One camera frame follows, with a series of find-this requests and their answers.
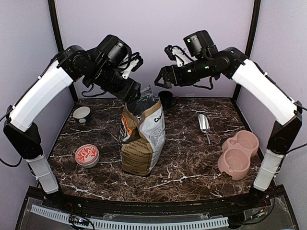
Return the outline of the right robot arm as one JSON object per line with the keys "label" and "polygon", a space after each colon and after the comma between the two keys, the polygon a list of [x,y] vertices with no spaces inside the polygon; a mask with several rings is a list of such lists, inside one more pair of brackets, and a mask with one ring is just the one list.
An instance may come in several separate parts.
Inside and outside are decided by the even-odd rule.
{"label": "right robot arm", "polygon": [[223,74],[253,94],[276,119],[253,184],[255,190],[245,196],[245,204],[255,208],[263,201],[262,192],[268,189],[284,157],[292,151],[290,147],[302,126],[305,108],[237,48],[219,51],[206,30],[186,36],[184,42],[189,54],[179,46],[165,48],[168,58],[176,64],[161,68],[154,81],[156,86],[166,89],[195,86],[203,78],[217,80]]}

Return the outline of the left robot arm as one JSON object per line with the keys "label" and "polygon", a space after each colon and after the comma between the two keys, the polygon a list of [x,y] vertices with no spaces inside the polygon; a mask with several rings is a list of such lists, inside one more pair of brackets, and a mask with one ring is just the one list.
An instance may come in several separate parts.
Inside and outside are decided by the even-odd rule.
{"label": "left robot arm", "polygon": [[142,64],[138,52],[132,52],[125,42],[111,34],[89,50],[70,46],[56,54],[21,98],[7,109],[3,132],[57,209],[65,208],[68,199],[59,191],[34,120],[60,92],[79,79],[84,86],[99,86],[103,93],[108,92],[124,102],[139,99],[141,86],[130,74]]}

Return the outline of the pink double pet bowl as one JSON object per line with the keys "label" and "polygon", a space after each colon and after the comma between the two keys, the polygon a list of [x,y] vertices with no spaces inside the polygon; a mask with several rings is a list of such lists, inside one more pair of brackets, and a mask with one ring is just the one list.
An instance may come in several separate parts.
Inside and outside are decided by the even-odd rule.
{"label": "pink double pet bowl", "polygon": [[222,173],[226,173],[233,180],[243,179],[250,169],[251,158],[258,151],[259,140],[249,131],[241,130],[228,138],[222,145],[222,155],[217,165]]}

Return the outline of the pet food bag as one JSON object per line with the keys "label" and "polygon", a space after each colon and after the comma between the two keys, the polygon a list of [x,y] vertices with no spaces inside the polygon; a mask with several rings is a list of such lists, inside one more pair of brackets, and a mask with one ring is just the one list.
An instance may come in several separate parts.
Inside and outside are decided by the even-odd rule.
{"label": "pet food bag", "polygon": [[140,99],[126,103],[120,127],[119,148],[122,170],[137,176],[148,176],[165,143],[165,120],[161,100],[148,86]]}

